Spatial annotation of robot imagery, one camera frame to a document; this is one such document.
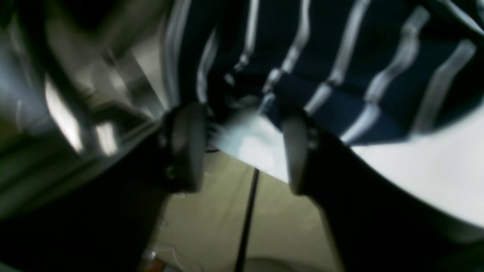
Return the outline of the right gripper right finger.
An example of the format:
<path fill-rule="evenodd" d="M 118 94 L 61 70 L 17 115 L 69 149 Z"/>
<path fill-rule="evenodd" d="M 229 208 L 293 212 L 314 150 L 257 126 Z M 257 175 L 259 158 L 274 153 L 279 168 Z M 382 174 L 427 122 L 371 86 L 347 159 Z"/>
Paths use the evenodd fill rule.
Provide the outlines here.
<path fill-rule="evenodd" d="M 282 108 L 289 186 L 323 210 L 347 272 L 482 272 L 483 228 L 398 188 L 302 110 Z"/>

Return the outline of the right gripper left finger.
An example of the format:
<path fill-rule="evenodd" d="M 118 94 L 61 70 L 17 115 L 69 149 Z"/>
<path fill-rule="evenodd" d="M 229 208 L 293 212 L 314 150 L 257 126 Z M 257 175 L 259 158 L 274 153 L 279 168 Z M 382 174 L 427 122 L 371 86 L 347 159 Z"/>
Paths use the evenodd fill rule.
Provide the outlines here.
<path fill-rule="evenodd" d="M 136 272 L 165 204 L 203 181 L 207 113 L 177 107 L 113 156 L 57 132 L 1 146 L 2 272 Z"/>

